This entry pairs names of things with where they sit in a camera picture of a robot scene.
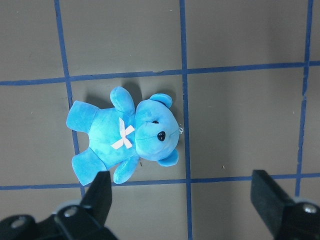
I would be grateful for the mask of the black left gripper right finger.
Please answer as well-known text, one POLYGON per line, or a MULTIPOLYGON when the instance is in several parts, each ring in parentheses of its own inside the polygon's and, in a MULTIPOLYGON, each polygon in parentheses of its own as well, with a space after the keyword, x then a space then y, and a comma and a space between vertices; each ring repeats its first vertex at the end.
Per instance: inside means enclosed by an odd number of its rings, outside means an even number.
POLYGON ((250 200, 274 240, 318 240, 320 206, 290 197, 265 170, 253 170, 250 200))

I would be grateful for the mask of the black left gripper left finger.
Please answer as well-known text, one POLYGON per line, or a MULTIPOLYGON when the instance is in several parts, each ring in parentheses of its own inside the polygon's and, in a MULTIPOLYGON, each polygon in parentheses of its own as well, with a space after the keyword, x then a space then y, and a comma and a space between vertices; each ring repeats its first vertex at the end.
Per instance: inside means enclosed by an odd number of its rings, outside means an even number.
POLYGON ((2 240, 116 240, 105 227, 112 204, 108 171, 99 172, 78 204, 62 207, 36 222, 27 214, 12 215, 0 222, 2 240))

